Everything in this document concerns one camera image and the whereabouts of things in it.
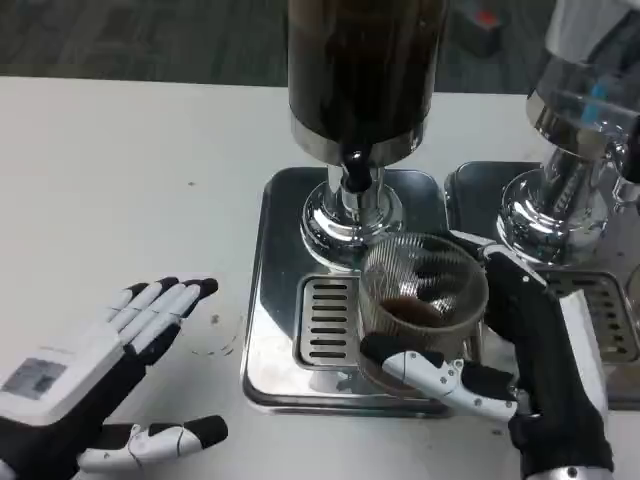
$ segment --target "white table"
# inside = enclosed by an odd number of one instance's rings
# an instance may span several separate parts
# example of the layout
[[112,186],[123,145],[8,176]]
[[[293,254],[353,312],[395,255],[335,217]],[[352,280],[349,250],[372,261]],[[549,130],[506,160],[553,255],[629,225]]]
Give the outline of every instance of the white table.
[[[320,165],[293,142],[287,110],[284,89],[0,79],[0,368],[128,284],[211,274],[220,292],[114,418],[219,413],[230,436],[147,478],[517,479],[506,431],[478,419],[269,415],[244,398],[262,189],[280,169]],[[425,144],[399,167],[442,183],[467,161],[537,160],[547,149],[523,97],[440,94]],[[637,478],[639,428],[640,414],[611,415],[618,480]]]

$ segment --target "coffee dispenser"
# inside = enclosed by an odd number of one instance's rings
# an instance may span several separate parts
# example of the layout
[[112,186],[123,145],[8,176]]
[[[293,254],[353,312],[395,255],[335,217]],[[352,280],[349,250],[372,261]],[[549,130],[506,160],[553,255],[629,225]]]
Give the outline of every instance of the coffee dispenser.
[[384,395],[359,364],[364,252],[403,230],[446,228],[436,182],[385,170],[418,148],[446,0],[289,0],[292,134],[326,164],[278,172],[265,189],[243,386],[275,410],[439,415]]

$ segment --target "robot finger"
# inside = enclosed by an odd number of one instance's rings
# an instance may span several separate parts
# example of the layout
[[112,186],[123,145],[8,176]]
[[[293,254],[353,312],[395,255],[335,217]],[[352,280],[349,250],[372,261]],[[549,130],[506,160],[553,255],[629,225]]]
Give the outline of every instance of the robot finger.
[[178,283],[175,277],[167,277],[148,285],[131,302],[118,313],[111,326],[118,332],[125,328],[142,310],[151,305],[156,298]]
[[156,300],[149,305],[145,310],[139,312],[129,324],[120,332],[120,339],[124,345],[127,345],[133,340],[143,328],[145,328],[158,313],[164,311],[184,292],[185,286],[182,283],[178,283],[167,290],[164,294],[160,295]]
[[167,308],[158,312],[153,321],[133,339],[131,344],[136,352],[145,350],[170,326],[179,327],[183,316],[189,315],[200,300],[218,290],[218,282],[213,278],[190,280],[184,285],[184,291]]

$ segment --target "gray carpet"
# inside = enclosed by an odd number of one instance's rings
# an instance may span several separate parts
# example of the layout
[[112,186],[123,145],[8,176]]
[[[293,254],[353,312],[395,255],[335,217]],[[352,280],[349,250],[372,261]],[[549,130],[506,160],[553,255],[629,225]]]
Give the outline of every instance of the gray carpet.
[[[485,0],[484,7],[504,24],[500,48],[478,57],[449,28],[437,90],[526,93],[554,3]],[[286,0],[0,0],[0,74],[285,86],[285,5]]]

